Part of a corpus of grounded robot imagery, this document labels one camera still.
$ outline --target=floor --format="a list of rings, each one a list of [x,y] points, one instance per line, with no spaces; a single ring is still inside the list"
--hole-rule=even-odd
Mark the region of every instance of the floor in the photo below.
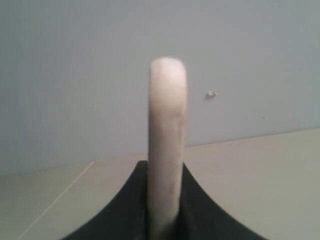
[[[0,239],[56,240],[99,212],[143,154],[0,177]],[[270,240],[320,239],[320,128],[187,147],[185,164],[238,221]]]

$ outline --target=white cylindrical handle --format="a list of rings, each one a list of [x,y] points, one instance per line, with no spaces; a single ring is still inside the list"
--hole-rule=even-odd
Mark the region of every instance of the white cylindrical handle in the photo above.
[[[149,239],[170,239],[179,213],[187,74],[184,64],[162,57],[149,71],[147,207]]]

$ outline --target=light gray wall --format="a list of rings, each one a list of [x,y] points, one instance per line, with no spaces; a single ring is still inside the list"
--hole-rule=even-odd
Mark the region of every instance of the light gray wall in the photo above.
[[[0,175],[147,149],[147,73],[188,71],[186,143],[320,126],[318,0],[2,0]],[[219,93],[205,101],[207,91]]]

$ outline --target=black base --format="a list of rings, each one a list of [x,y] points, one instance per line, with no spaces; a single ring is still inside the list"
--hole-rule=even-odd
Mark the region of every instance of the black base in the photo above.
[[[64,240],[147,240],[148,162],[139,161],[112,201]],[[177,240],[265,240],[221,209],[183,166]]]

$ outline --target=black curved object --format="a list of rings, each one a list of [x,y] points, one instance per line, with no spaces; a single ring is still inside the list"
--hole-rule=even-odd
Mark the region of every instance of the black curved object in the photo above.
[[[112,201],[64,240],[147,240],[148,162],[139,161]],[[183,166],[177,240],[265,240],[220,208]]]

